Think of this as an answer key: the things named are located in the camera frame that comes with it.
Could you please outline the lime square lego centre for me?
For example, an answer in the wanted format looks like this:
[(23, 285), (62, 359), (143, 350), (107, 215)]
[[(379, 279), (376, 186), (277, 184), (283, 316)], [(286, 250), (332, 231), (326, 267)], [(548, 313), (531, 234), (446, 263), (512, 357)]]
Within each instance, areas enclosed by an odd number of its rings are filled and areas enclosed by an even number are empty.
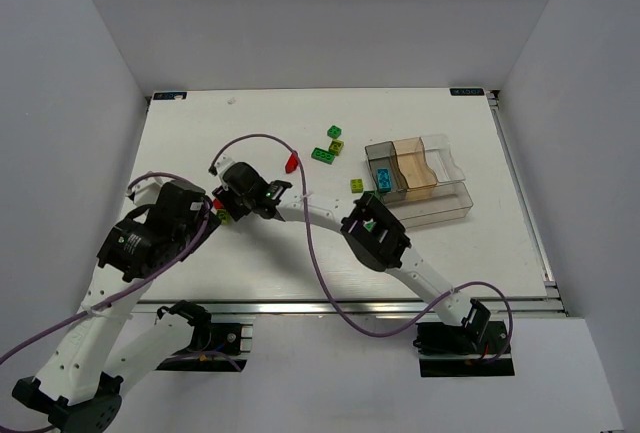
[(359, 194), (364, 192), (364, 183), (360, 178), (354, 178), (350, 180), (350, 190), (352, 194)]

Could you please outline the smoky grey plastic tray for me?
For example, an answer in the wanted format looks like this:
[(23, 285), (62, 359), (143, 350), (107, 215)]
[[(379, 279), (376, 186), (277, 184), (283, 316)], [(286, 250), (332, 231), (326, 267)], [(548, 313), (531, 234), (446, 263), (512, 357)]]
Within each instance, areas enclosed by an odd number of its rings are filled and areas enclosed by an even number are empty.
[(385, 141), (367, 145), (365, 155), (375, 190), (382, 201), (388, 205), (404, 201), (407, 183), (400, 173), (394, 144)]

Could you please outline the lime sloped lego brick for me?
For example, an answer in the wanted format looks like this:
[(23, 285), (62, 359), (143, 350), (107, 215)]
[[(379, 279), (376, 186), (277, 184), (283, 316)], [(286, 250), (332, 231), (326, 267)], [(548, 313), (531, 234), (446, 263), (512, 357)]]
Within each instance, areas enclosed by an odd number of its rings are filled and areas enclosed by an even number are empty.
[(335, 156), (339, 156), (344, 147), (344, 142), (339, 139), (333, 139), (329, 145), (328, 151)]

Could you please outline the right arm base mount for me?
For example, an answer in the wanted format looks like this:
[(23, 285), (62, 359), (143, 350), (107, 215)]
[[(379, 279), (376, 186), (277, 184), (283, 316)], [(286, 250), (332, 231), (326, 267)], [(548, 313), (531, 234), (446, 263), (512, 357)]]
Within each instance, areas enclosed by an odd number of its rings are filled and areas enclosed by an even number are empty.
[(421, 378), (513, 377), (515, 368), (507, 327), (490, 321), (484, 336), (472, 343), (455, 328), (435, 322), (419, 323), (413, 346)]

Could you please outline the lime square lego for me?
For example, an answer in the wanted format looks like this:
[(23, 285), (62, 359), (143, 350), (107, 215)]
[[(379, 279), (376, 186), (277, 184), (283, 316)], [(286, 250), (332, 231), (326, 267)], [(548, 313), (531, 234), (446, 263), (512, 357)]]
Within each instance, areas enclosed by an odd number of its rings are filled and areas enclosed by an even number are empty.
[(359, 194), (364, 192), (364, 183), (360, 178), (354, 178), (350, 180), (350, 190), (352, 194)]
[(220, 209), (216, 211), (216, 216), (222, 225), (227, 225), (232, 221), (231, 216), (226, 210)]

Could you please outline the aluminium table frame rail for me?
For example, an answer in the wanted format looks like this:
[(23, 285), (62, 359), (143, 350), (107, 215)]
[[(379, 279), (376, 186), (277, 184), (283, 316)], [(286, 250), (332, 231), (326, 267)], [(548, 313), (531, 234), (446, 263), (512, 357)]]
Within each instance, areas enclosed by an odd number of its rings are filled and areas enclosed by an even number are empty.
[[(514, 314), (564, 314), (565, 308), (558, 297), (533, 300), (510, 300)], [(266, 303), (200, 303), (215, 314), (331, 314), (334, 307), (328, 302), (266, 302)], [(347, 302), (340, 308), (349, 314), (417, 314), (426, 305), (416, 301), (399, 302)]]

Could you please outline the clear plastic base box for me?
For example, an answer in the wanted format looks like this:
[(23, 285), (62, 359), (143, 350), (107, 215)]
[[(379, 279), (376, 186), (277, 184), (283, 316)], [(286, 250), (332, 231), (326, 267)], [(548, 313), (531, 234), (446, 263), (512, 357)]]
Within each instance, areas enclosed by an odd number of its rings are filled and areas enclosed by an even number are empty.
[(428, 197), (385, 200), (386, 207), (407, 229), (463, 219), (474, 206), (464, 182), (439, 184), (427, 190)]

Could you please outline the lime square lego left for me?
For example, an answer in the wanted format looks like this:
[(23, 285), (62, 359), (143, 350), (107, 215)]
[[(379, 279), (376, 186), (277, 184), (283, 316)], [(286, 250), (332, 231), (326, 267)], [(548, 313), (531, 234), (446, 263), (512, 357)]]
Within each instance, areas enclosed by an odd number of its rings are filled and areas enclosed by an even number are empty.
[(216, 216), (222, 225), (227, 225), (232, 221), (231, 216), (226, 210), (220, 209), (216, 211)]

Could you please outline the green square lego top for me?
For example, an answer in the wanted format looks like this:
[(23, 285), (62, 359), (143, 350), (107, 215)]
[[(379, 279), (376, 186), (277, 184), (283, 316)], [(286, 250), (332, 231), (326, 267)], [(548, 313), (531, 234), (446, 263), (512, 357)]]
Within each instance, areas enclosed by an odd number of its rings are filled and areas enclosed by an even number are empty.
[(331, 125), (327, 130), (327, 135), (332, 139), (338, 139), (342, 134), (342, 129), (336, 125)]

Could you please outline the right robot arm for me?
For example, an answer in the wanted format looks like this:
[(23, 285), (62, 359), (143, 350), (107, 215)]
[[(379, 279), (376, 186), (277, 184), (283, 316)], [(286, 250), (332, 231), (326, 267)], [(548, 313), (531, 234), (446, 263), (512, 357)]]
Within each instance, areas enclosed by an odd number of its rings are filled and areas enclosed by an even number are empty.
[(481, 301), (456, 288), (412, 245), (406, 228), (373, 194), (353, 202), (312, 194), (305, 178), (299, 189), (286, 181), (267, 182), (249, 164), (226, 157), (214, 161), (209, 173), (221, 186), (214, 196), (239, 220), (251, 213), (265, 220), (305, 225), (312, 265), (319, 267), (311, 228), (341, 235), (358, 262), (371, 271), (400, 281), (429, 305), (460, 345), (477, 351), (491, 313)]

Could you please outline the long teal lego brick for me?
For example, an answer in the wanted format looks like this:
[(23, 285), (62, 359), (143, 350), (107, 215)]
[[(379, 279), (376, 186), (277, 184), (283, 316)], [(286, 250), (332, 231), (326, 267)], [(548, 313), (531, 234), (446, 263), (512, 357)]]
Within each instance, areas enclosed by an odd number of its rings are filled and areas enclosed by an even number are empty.
[(393, 181), (390, 170), (387, 168), (378, 168), (376, 170), (377, 187), (382, 192), (390, 192), (393, 189)]

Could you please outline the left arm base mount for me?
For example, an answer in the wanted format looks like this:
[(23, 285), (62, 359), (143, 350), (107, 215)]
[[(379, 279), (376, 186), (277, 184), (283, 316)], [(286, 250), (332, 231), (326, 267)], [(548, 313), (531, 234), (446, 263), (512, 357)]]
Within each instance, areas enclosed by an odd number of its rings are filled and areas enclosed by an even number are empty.
[(190, 342), (165, 359), (157, 371), (241, 373), (250, 352), (250, 325), (213, 319), (203, 306), (181, 300), (156, 311), (156, 322), (181, 317), (191, 332)]

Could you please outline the red sloped lego brick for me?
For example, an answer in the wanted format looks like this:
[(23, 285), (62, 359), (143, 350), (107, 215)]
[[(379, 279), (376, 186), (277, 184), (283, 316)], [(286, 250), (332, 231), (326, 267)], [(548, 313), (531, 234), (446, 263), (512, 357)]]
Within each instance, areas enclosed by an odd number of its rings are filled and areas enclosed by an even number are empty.
[(286, 174), (292, 174), (299, 167), (299, 158), (296, 152), (290, 154), (285, 163), (284, 171)]

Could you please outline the long green lego brick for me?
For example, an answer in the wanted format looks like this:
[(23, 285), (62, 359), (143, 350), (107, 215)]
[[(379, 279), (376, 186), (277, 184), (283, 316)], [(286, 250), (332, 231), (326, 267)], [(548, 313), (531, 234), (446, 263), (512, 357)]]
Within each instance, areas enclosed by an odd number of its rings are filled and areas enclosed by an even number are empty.
[(334, 162), (335, 155), (328, 150), (315, 147), (311, 153), (311, 158), (316, 161), (331, 165)]

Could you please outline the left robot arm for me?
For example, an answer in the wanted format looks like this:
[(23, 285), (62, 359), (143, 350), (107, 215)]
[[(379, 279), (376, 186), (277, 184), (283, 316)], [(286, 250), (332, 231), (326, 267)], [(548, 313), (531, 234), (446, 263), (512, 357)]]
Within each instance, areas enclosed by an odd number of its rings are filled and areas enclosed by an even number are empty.
[(12, 396), (60, 432), (103, 432), (125, 394), (170, 355), (207, 337), (209, 314), (189, 301), (163, 309), (157, 322), (119, 351), (113, 346), (151, 283), (184, 261), (219, 226), (205, 191), (182, 179), (154, 187), (108, 233), (78, 312), (55, 325), (67, 332)]

